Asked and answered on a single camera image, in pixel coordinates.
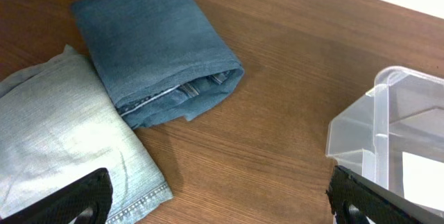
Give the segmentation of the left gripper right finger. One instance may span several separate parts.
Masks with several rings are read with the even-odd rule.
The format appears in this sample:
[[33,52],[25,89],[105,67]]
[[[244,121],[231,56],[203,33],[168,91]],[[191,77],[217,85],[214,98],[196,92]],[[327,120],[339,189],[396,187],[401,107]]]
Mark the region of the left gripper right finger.
[[344,166],[334,167],[326,194],[337,224],[443,224],[440,216]]

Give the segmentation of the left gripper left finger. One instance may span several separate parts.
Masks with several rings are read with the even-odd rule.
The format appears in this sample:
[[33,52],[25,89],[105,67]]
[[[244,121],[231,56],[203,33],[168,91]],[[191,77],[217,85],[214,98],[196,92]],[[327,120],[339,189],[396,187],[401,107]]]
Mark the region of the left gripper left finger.
[[99,168],[1,220],[1,224],[104,224],[112,205],[108,170]]

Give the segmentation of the light blue jeans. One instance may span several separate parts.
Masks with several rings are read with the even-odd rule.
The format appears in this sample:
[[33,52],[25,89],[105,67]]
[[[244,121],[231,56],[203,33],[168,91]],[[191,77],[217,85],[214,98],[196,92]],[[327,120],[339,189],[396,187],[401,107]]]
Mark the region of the light blue jeans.
[[1,82],[1,216],[99,168],[112,183],[109,223],[135,223],[173,194],[73,47]]

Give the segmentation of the dark blue jeans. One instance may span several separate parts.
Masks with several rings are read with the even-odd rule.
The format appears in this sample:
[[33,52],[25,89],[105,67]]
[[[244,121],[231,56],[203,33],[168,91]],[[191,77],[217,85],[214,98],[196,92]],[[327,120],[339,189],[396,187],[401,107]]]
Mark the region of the dark blue jeans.
[[71,10],[121,118],[133,129],[192,120],[244,75],[194,0],[79,0]]

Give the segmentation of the white label in bin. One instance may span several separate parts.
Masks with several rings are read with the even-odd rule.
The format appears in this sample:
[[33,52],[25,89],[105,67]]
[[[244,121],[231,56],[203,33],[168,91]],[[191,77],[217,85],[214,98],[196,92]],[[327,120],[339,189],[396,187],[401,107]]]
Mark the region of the white label in bin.
[[443,211],[443,163],[402,153],[404,198]]

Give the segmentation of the clear plastic storage bin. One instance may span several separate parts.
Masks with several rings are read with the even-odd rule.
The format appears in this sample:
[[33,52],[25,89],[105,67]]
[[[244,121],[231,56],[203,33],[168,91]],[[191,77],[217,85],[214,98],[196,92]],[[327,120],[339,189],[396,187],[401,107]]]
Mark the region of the clear plastic storage bin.
[[392,66],[330,121],[325,154],[404,198],[403,152],[443,163],[443,79]]

